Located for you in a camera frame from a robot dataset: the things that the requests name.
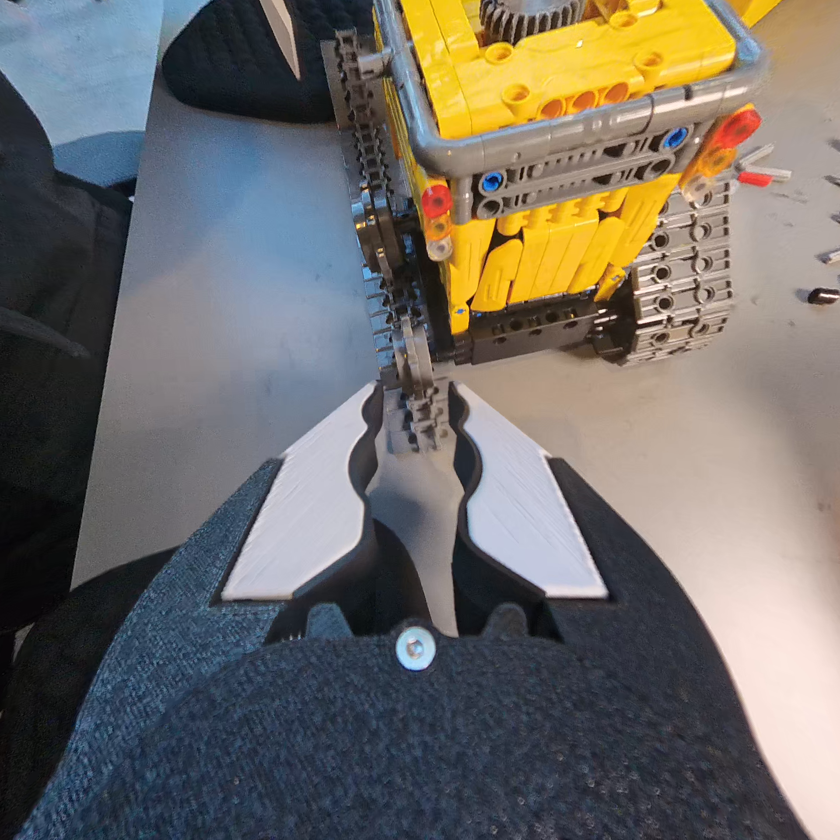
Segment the yellow toy brick bulldozer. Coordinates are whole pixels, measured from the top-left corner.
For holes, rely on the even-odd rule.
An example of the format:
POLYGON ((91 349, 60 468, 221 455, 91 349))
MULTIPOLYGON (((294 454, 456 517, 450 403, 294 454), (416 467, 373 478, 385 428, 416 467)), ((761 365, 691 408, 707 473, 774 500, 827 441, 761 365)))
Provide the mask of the yellow toy brick bulldozer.
POLYGON ((374 2, 322 44, 380 369, 589 344, 642 364, 733 308, 767 56, 726 2, 374 2))

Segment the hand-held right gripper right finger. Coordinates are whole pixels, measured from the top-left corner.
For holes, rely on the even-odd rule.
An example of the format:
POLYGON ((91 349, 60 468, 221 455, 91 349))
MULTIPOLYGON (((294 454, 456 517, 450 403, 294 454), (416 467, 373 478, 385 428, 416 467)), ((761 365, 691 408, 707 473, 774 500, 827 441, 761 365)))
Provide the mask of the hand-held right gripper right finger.
POLYGON ((449 424, 467 549, 549 599, 606 599, 550 454, 457 381, 449 384, 449 424))

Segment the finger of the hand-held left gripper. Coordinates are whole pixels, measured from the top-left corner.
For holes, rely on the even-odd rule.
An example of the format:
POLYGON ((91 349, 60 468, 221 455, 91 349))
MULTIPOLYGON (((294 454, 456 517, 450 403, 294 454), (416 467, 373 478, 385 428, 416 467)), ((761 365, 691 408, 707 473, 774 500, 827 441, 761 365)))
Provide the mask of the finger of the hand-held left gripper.
POLYGON ((270 30, 294 77, 301 77, 298 30, 289 1, 259 1, 270 30))

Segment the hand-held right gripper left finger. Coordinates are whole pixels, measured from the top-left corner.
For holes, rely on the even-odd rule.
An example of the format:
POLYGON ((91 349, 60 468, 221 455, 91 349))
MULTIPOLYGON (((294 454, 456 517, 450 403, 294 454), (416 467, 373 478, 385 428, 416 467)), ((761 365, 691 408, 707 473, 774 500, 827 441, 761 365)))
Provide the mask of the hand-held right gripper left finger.
POLYGON ((283 453, 223 601, 302 597, 361 547, 382 418, 382 384, 366 383, 283 453))

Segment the black quilted wrist rest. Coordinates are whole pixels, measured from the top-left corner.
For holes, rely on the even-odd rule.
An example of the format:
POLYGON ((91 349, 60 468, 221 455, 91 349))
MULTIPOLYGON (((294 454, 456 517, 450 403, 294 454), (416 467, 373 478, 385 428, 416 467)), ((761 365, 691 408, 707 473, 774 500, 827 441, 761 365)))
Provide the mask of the black quilted wrist rest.
POLYGON ((320 44, 337 30, 373 31, 370 1, 285 2, 297 42, 297 78, 258 1, 213 1, 172 41, 163 78, 198 109, 284 123, 334 120, 320 44))

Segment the pile of small brick pins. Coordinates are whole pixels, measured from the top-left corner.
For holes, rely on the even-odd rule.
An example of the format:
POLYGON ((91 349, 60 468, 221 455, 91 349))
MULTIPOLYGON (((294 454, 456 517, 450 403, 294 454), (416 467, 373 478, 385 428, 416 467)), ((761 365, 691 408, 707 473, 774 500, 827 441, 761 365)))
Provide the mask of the pile of small brick pins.
POLYGON ((763 143, 741 154, 738 182, 757 192, 749 217, 761 228, 754 261, 813 307, 838 307, 838 166, 763 143))

